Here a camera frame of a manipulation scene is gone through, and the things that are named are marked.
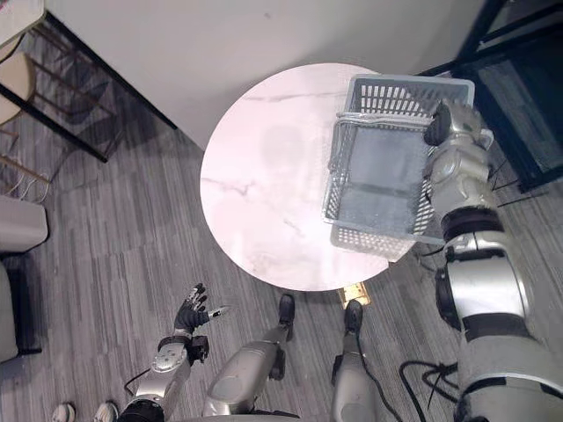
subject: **bar stool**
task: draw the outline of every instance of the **bar stool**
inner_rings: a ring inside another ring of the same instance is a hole
[[[95,98],[92,98],[87,93],[81,92],[77,87],[69,84],[60,76],[56,75],[55,73],[51,72],[41,63],[36,62],[30,56],[26,55],[25,53],[17,53],[14,55],[10,55],[4,59],[3,62],[0,63],[0,83],[5,85],[8,89],[13,91],[23,100],[27,101],[30,98],[39,98],[44,101],[49,106],[53,107],[56,111],[60,113],[64,113],[66,115],[72,115],[73,112],[70,110],[64,109],[62,106],[57,105],[51,99],[43,96],[39,92],[36,91],[35,81],[36,81],[36,69],[46,73],[58,82],[60,85],[64,86],[66,89],[74,91],[75,93],[81,95],[85,98],[88,102],[90,102],[93,106],[99,107],[103,111],[108,114],[114,115],[113,112],[105,108],[101,105]],[[21,113],[21,108],[17,105],[13,104],[7,98],[0,96],[0,126],[7,123],[10,120],[15,119]],[[8,132],[5,130],[0,129],[1,133],[4,133],[8,136],[12,137],[12,145],[18,139],[18,134]],[[16,167],[19,171],[24,172],[25,174],[36,178],[44,183],[49,183],[49,180],[42,177],[41,175],[37,174],[35,171],[31,171],[21,164],[11,160],[9,157],[0,154],[0,163],[7,164],[12,167]]]

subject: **basket handle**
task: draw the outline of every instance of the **basket handle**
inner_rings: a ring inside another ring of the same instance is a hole
[[[361,127],[377,127],[380,125],[400,127],[403,129],[423,129],[432,119],[427,117],[413,117],[400,114],[383,113],[337,113],[338,118],[333,127],[333,143],[331,157],[328,161],[328,170],[333,173],[337,167],[338,156],[342,147],[340,127],[344,124],[353,124]]]

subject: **robot leg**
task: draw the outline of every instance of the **robot leg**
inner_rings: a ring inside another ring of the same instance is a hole
[[[365,373],[356,343],[362,327],[362,305],[351,301],[346,308],[344,350],[333,367],[333,422],[376,422],[381,414],[376,385]]]
[[[225,364],[209,387],[203,416],[252,412],[268,377],[283,378],[285,352],[291,339],[295,302],[290,295],[280,299],[280,322],[262,340],[243,346]]]

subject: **wooden stool seat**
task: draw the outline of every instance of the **wooden stool seat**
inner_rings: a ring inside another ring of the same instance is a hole
[[[24,53],[18,53],[0,64],[0,84],[28,100],[35,92],[35,67]],[[0,96],[0,125],[16,117],[21,109]]]

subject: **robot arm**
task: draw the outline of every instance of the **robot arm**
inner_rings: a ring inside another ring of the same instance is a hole
[[[441,317],[462,332],[456,421],[560,420],[563,376],[529,333],[529,294],[487,185],[490,132],[471,108],[444,100],[425,133],[446,266],[436,275]]]
[[[207,337],[194,337],[194,330],[228,310],[222,306],[206,312],[204,291],[203,285],[198,284],[182,303],[174,320],[173,334],[160,341],[149,373],[120,415],[119,422],[164,422],[172,415],[192,365],[196,360],[203,363],[208,356]]]

